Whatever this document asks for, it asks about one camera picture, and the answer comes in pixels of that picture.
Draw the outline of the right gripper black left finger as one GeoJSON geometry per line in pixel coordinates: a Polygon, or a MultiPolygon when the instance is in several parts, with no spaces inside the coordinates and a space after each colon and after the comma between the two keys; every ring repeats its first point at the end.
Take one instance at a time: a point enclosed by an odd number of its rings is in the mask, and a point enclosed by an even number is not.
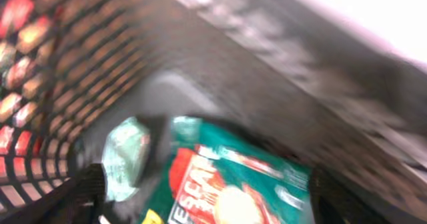
{"type": "Polygon", "coordinates": [[[46,196],[1,218],[1,224],[97,223],[105,191],[102,165],[91,164],[46,196]]]}

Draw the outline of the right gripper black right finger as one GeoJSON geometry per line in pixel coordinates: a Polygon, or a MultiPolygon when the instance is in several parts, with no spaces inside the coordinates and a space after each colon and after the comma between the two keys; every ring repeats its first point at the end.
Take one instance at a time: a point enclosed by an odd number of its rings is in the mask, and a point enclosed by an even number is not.
{"type": "Polygon", "coordinates": [[[390,224],[322,168],[312,170],[309,190],[316,224],[390,224]]]}

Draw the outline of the light teal snack packet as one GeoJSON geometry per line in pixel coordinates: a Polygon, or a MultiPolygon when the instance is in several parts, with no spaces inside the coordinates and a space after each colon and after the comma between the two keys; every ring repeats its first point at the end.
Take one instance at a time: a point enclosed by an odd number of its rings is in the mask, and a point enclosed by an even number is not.
{"type": "Polygon", "coordinates": [[[137,192],[149,144],[150,131],[137,117],[127,118],[108,134],[101,160],[107,201],[125,201],[137,192]]]}

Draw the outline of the green Nescafe coffee bag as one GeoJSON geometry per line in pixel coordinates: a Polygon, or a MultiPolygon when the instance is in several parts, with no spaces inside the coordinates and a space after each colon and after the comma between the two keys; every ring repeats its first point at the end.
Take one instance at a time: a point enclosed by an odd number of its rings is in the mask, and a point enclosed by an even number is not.
{"type": "Polygon", "coordinates": [[[309,224],[311,169],[199,117],[171,120],[173,149],[141,224],[309,224]]]}

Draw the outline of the orange San Remo spaghetti pack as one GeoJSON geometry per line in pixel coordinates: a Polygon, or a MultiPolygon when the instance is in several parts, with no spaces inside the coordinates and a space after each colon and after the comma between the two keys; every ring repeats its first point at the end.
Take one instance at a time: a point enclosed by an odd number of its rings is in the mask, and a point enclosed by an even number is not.
{"type": "Polygon", "coordinates": [[[70,0],[1,0],[1,182],[60,186],[49,154],[55,58],[70,0]]]}

